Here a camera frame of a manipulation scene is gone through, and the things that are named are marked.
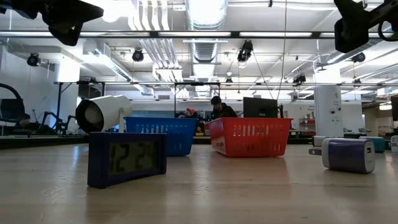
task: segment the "black hat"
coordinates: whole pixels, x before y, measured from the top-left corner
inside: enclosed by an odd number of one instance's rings
[[[219,96],[214,96],[212,99],[211,99],[211,105],[218,105],[218,104],[220,104],[221,103],[221,98],[219,97]]]

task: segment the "blue plastic basket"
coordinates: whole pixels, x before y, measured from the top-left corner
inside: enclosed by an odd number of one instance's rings
[[[191,153],[197,119],[125,117],[128,133],[167,133],[167,156]]]

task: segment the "speaker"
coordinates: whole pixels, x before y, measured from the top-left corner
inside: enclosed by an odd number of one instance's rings
[[[101,132],[119,125],[119,132],[124,131],[125,116],[132,113],[129,99],[123,95],[101,96],[82,100],[76,108],[76,120],[86,132]]]

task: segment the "ventilation duct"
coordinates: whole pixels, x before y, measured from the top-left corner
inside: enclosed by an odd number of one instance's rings
[[[185,5],[190,30],[221,30],[224,27],[228,0],[185,0]],[[192,43],[191,50],[193,62],[212,63],[217,56],[218,44]],[[214,69],[215,65],[193,65],[195,76],[208,79],[213,76]]]

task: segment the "person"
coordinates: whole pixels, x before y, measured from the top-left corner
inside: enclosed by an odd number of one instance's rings
[[[214,96],[210,102],[211,105],[213,105],[213,112],[211,112],[212,119],[238,117],[232,107],[221,102],[221,98],[219,96]]]
[[[28,124],[30,124],[30,115],[24,114],[21,120],[15,124],[15,127],[24,129]]]

